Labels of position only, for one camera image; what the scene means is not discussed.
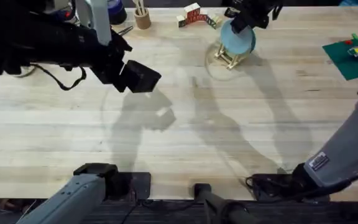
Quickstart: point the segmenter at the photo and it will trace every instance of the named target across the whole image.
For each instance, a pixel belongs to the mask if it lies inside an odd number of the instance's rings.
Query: toy
[[[221,29],[221,46],[215,53],[215,58],[223,59],[227,63],[227,69],[231,70],[241,60],[245,59],[256,45],[255,32],[247,27],[235,34],[231,29],[232,20],[226,21]]]
[[[323,46],[335,66],[346,80],[358,78],[358,35],[353,39]]]
[[[202,9],[199,4],[193,3],[184,8],[186,16],[177,16],[178,27],[185,27],[196,21],[205,21],[212,28],[216,29],[218,24],[222,21],[219,16],[208,14],[206,9]]]

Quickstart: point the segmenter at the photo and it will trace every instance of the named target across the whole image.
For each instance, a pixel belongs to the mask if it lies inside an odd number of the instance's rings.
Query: wooden cup
[[[150,20],[150,16],[149,16],[149,10],[147,10],[145,8],[146,13],[142,16],[140,16],[137,12],[137,9],[135,9],[135,20],[136,20],[136,25],[140,28],[140,29],[147,29],[152,25],[152,21]]]

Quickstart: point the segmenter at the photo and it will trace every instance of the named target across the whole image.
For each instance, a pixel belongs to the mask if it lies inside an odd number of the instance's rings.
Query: wooden table
[[[127,11],[117,30],[134,23]],[[152,198],[190,198],[208,182],[251,199],[244,177],[291,172],[353,110],[358,80],[345,81],[321,46],[358,34],[358,7],[284,8],[232,71],[213,58],[219,30],[178,29],[179,14],[150,9],[152,27],[125,35],[126,59],[162,74],[151,94],[120,94],[91,73],[68,92],[42,72],[0,77],[0,197],[50,197],[80,165],[108,162],[151,172]],[[80,76],[45,67],[67,85]],[[333,200],[358,200],[358,183]]]

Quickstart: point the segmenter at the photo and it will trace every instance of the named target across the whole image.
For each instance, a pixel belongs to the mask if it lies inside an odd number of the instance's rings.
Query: wooden block
[[[207,10],[207,9],[201,9],[201,10],[200,10],[200,15],[205,15],[205,16],[207,16],[207,15],[208,15],[208,10]]]
[[[214,14],[208,14],[207,18],[206,18],[206,22],[208,23],[208,25],[210,25],[213,29],[216,29],[218,26],[218,22],[220,22],[221,19],[219,18],[219,16],[216,16]]]
[[[198,3],[193,3],[192,4],[192,8],[193,8],[193,11],[194,11],[194,16],[198,16],[200,14],[200,10],[201,10],[201,7]]]
[[[193,3],[189,6],[186,6],[185,8],[186,16],[187,18],[197,16],[200,14],[201,7],[197,3]]]
[[[187,18],[189,18],[189,16],[191,16],[192,11],[193,11],[193,5],[186,6],[186,7],[184,8],[184,10],[185,10],[185,12],[186,12]]]
[[[186,19],[184,16],[177,16],[178,27],[184,27],[186,25]]]

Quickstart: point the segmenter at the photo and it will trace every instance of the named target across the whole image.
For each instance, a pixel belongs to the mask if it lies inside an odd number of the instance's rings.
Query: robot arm
[[[120,92],[126,87],[134,93],[154,89],[160,74],[135,61],[122,61],[132,48],[110,30],[107,3],[77,0],[90,29],[59,21],[40,12],[43,4],[29,2],[33,1],[0,0],[0,74],[18,74],[21,66],[31,63],[51,63],[68,71],[90,67],[103,84],[113,84]]]
[[[249,179],[258,200],[321,197],[350,186],[358,180],[358,102],[323,148],[292,174],[254,174]]]
[[[20,224],[77,224],[104,200],[118,200],[131,192],[136,198],[150,194],[150,174],[119,172],[116,165],[85,164],[74,171],[71,180],[54,196],[23,217]]]

